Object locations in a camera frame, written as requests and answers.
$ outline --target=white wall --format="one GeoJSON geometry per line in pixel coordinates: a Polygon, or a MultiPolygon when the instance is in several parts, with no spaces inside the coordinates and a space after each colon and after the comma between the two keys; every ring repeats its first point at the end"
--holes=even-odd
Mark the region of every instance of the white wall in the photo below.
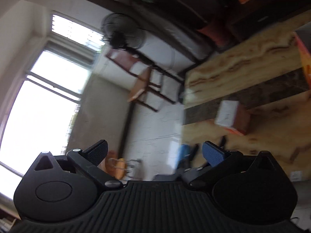
{"type": "Polygon", "coordinates": [[[0,77],[33,32],[33,3],[18,1],[0,17],[0,77]]]}
{"type": "Polygon", "coordinates": [[[128,112],[127,96],[127,90],[93,74],[84,90],[67,148],[86,149],[105,139],[109,149],[117,152],[128,112]]]}

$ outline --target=cardboard box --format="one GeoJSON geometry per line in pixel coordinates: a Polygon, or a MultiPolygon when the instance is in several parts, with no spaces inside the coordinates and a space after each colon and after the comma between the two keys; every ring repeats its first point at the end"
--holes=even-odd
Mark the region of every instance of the cardboard box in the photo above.
{"type": "Polygon", "coordinates": [[[215,124],[224,127],[233,134],[245,135],[250,121],[250,114],[239,101],[222,101],[215,124]]]}
{"type": "Polygon", "coordinates": [[[294,31],[304,75],[311,88],[311,22],[294,31]]]}

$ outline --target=fan grille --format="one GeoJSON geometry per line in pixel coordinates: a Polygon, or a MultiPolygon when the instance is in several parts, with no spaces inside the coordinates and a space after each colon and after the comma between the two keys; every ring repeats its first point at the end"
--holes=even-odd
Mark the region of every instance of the fan grille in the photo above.
{"type": "Polygon", "coordinates": [[[102,21],[101,31],[105,41],[109,41],[116,31],[123,33],[127,46],[134,49],[142,47],[145,39],[144,31],[139,24],[131,17],[120,13],[106,16],[102,21]]]}

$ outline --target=window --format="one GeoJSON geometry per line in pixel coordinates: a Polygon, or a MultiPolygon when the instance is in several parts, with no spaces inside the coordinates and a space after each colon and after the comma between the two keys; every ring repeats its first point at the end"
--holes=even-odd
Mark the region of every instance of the window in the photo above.
{"type": "Polygon", "coordinates": [[[7,119],[0,147],[0,192],[10,199],[42,151],[66,151],[102,35],[53,15],[50,41],[30,71],[7,119]],[[77,42],[68,46],[66,38],[77,42]]]}
{"type": "Polygon", "coordinates": [[[100,51],[105,44],[102,41],[103,35],[58,15],[53,15],[52,32],[76,41],[94,51],[100,51]]]}

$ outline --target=blue mesh pad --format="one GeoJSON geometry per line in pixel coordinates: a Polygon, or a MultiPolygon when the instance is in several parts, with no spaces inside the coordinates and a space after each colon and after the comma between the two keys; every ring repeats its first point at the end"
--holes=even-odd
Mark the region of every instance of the blue mesh pad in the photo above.
{"type": "Polygon", "coordinates": [[[176,167],[178,166],[178,163],[186,157],[188,154],[190,154],[191,147],[187,144],[182,144],[178,149],[178,155],[177,155],[177,161],[176,161],[176,167]]]}
{"type": "Polygon", "coordinates": [[[225,160],[225,155],[208,143],[203,143],[202,154],[212,167],[217,166],[225,160]]]}

